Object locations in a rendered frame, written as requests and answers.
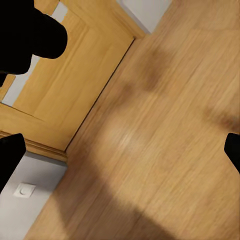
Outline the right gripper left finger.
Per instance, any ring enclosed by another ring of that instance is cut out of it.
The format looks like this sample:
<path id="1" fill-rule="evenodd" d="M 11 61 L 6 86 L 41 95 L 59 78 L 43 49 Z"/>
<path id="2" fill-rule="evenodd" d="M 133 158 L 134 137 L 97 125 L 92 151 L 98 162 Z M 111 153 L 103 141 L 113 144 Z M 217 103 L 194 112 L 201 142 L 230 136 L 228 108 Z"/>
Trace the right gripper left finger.
<path id="1" fill-rule="evenodd" d="M 0 193 L 26 152 L 21 133 L 0 138 Z"/>

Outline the digital camera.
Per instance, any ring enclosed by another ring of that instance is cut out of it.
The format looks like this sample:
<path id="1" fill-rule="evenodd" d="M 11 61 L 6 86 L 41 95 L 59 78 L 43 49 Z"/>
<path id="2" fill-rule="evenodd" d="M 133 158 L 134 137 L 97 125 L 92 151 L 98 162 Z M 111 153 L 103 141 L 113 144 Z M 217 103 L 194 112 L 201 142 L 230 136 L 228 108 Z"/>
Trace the digital camera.
<path id="1" fill-rule="evenodd" d="M 26 74 L 32 55 L 56 59 L 67 43 L 65 27 L 34 8 L 34 0 L 0 0 L 0 74 Z"/>

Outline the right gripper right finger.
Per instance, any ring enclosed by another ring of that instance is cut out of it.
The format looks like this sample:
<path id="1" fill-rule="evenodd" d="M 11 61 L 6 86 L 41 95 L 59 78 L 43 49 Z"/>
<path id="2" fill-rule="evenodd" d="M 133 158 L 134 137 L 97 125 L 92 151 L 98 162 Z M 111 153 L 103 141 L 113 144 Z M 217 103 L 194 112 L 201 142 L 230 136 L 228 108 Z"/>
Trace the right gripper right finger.
<path id="1" fill-rule="evenodd" d="M 240 173 L 240 135 L 229 133 L 227 135 L 224 151 Z"/>

